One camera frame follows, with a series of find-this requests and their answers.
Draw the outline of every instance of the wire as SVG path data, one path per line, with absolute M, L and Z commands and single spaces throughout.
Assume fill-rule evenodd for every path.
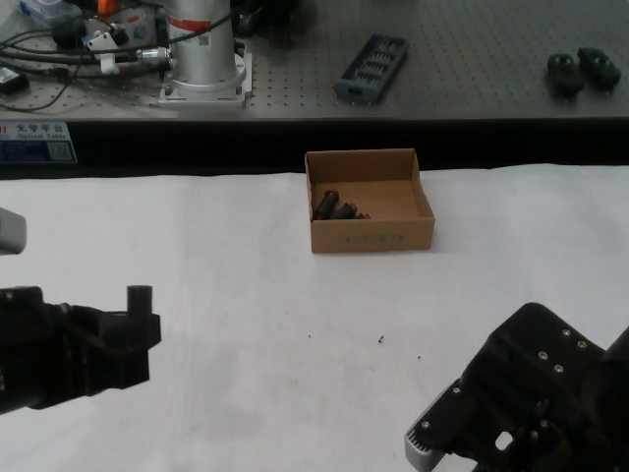
M 48 33 L 37 34 L 37 35 L 29 36 L 29 37 L 23 37 L 21 39 L 18 39 L 17 41 L 14 40 L 11 44 L 5 44 L 5 45 L 0 46 L 0 51 L 3 51 L 8 48 L 20 50 L 21 47 L 18 46 L 17 44 L 20 44 L 21 42 L 29 41 L 31 39 L 39 39 L 41 37 L 50 37 L 50 33 L 48 32 Z
M 49 64 L 65 64 L 67 66 L 95 66 L 99 62 L 96 59 L 88 58 L 88 59 L 79 59 L 76 57 L 53 57 L 53 56 L 37 56 L 35 54 L 21 54 L 15 52 L 8 51 L 0 51 L 0 57 L 4 57 L 5 59 L 15 59 L 20 61 L 28 61 L 28 62 L 47 62 Z M 125 58 L 117 59 L 116 62 L 131 62 L 130 59 L 125 60 Z
M 163 47 L 164 45 L 176 44 L 176 43 L 181 42 L 181 41 L 186 41 L 188 39 L 192 39 L 193 37 L 201 36 L 202 34 L 205 34 L 207 32 L 210 32 L 210 31 L 220 27 L 225 22 L 230 21 L 233 15 L 234 15 L 234 13 L 230 12 L 229 15 L 224 16 L 223 18 L 218 20 L 216 23 L 212 23 L 211 25 L 209 25 L 206 28 L 200 29 L 199 31 L 191 32 L 190 34 L 184 34 L 183 36 L 171 38 L 168 41 L 162 42 L 161 44 L 155 43 L 155 44 L 150 44 L 150 45 L 141 46 L 141 47 L 120 47 L 118 49 L 102 49 L 102 50 L 94 51 L 94 52 L 97 52 L 98 54 L 116 54 L 116 53 L 119 53 L 119 52 L 136 52 L 136 51 L 142 50 L 142 49 L 152 49 L 154 47 L 160 47 L 160 46 Z M 68 52 L 60 53 L 59 51 L 47 51 L 47 50 L 41 51 L 41 50 L 37 50 L 37 49 L 28 49 L 28 48 L 20 48 L 20 50 L 24 51 L 24 52 L 29 52 L 29 53 L 32 53 L 32 54 L 42 54 L 42 55 L 63 54 L 63 55 L 66 55 L 66 56 L 77 56 L 77 55 L 80 54 L 77 51 L 68 51 Z
M 18 34 L 14 34 L 13 36 L 4 39 L 3 41 L 0 41 L 0 46 L 4 46 L 7 42 L 13 41 L 19 37 L 24 36 L 25 34 L 34 34 L 36 32 L 48 32 L 51 33 L 52 29 L 48 28 L 48 29 L 32 29 L 30 31 L 23 31 L 23 32 L 19 32 Z
M 21 108 L 19 106 L 11 106 L 11 105 L 5 105 L 3 103 L 0 103 L 0 108 L 3 108 L 5 110 L 9 110 L 9 111 L 18 111 L 18 112 L 32 113 L 33 111 L 40 111 L 40 110 L 43 110 L 45 108 L 48 108 L 48 107 L 54 105 L 57 102 L 57 100 L 59 100 L 59 98 L 61 98 L 61 95 L 64 94 L 64 92 L 68 89 L 68 87 L 72 84 L 72 82 L 79 75 L 79 70 L 81 69 L 82 62 L 83 62 L 83 50 L 81 50 L 81 52 L 82 52 L 81 58 L 80 58 L 79 64 L 77 65 L 77 69 L 75 69 L 75 73 L 72 75 L 70 80 L 68 82 L 66 82 L 66 84 L 61 88 L 61 90 L 59 90 L 59 93 L 57 93 L 57 95 L 52 100 L 50 100 L 48 103 L 46 103 L 44 105 L 36 106 L 35 108 Z

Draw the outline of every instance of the metal base plate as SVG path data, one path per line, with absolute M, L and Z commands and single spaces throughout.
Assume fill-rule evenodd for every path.
M 302 0 L 299 8 L 290 29 L 245 41 L 256 76 L 244 110 L 226 116 L 221 107 L 158 107 L 155 75 L 121 85 L 80 81 L 38 116 L 248 122 L 629 117 L 627 0 Z M 0 2 L 1 37 L 22 23 L 14 10 L 13 2 Z M 408 57 L 379 103 L 343 101 L 332 87 L 375 32 L 408 39 Z M 573 99 L 554 96 L 545 81 L 547 57 L 576 55 L 581 46 L 604 50 L 623 78 L 611 92 L 587 86 Z M 59 87 L 34 78 L 27 92 L 0 100 L 37 106 Z
M 188 106 L 245 106 L 245 100 L 251 96 L 254 86 L 254 60 L 251 54 L 245 53 L 244 57 L 235 54 L 236 65 L 245 68 L 245 77 L 236 88 L 224 88 L 213 91 L 192 91 L 177 87 L 166 77 L 159 95 L 159 105 L 165 107 Z

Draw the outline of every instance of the screw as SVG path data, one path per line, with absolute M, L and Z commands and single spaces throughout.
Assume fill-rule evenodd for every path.
M 313 219 L 329 219 L 337 202 L 338 192 L 336 190 L 326 190 L 323 200 L 313 211 Z
M 353 219 L 356 216 L 356 205 L 345 204 L 337 211 L 335 211 L 330 219 Z

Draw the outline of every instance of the open cardboard box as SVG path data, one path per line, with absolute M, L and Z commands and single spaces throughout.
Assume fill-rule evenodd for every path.
M 306 177 L 314 253 L 429 249 L 434 215 L 413 149 L 308 152 Z M 371 219 L 313 221 L 326 190 Z

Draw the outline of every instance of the dark cylindrical object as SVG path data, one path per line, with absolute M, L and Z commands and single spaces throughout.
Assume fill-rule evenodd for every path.
M 152 314 L 152 299 L 153 289 L 149 285 L 131 285 L 127 287 L 127 313 L 130 317 Z
M 334 206 L 338 202 L 338 192 L 335 190 L 326 190 L 325 197 L 314 210 L 313 219 L 329 219 L 334 211 Z
M 345 204 L 337 211 L 335 211 L 330 219 L 352 219 L 356 216 L 356 205 L 354 204 Z

